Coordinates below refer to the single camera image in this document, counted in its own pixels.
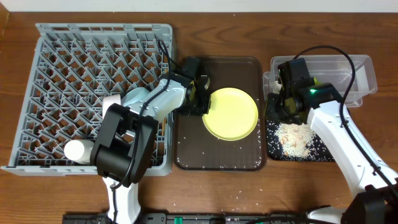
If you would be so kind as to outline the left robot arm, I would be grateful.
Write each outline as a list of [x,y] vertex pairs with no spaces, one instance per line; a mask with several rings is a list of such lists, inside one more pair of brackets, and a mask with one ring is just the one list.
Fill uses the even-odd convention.
[[149,167],[159,123],[174,110],[184,116],[209,112],[210,78],[200,65],[199,58],[187,57],[182,68],[168,72],[135,103],[118,101],[103,108],[90,164],[110,189],[113,223],[134,223],[141,212],[137,185]]

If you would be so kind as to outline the white plastic cup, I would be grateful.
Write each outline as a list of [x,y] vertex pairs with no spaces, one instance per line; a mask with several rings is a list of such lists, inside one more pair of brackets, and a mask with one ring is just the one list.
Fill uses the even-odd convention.
[[65,156],[79,164],[89,164],[91,150],[94,142],[86,139],[74,139],[68,141],[64,147]]

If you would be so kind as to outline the yellow round plate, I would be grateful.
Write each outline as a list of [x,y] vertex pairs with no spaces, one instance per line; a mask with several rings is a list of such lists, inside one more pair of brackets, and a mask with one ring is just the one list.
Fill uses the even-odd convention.
[[202,116],[205,128],[216,138],[237,141],[250,135],[259,112],[253,98],[238,88],[221,88],[210,95],[210,109]]

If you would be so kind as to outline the light blue bowl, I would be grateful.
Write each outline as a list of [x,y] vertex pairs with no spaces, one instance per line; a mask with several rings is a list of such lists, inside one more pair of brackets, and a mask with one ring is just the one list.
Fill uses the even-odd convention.
[[149,93],[150,91],[147,90],[146,88],[137,87],[126,93],[126,95],[121,99],[121,105],[129,106],[131,104],[137,103],[138,101],[145,98]]

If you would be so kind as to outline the wooden chopstick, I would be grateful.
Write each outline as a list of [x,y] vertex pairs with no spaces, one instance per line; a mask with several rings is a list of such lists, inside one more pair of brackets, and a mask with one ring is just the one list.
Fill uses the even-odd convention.
[[164,119],[163,119],[163,122],[162,122],[162,136],[165,135],[165,125],[166,125],[166,123],[167,123],[167,119],[164,118]]

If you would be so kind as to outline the pink white bowl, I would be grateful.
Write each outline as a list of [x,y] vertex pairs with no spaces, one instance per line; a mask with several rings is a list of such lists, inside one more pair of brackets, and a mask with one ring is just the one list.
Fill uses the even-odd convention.
[[102,118],[105,117],[108,108],[114,103],[116,103],[117,105],[121,104],[121,95],[117,94],[117,95],[105,96],[103,98]]

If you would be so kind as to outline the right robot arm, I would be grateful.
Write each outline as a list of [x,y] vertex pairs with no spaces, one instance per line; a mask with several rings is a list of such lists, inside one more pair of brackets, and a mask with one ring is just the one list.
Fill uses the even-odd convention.
[[397,172],[361,134],[331,83],[318,84],[304,58],[277,67],[281,88],[266,100],[268,120],[307,124],[324,142],[342,171],[353,201],[307,213],[307,223],[397,223]]

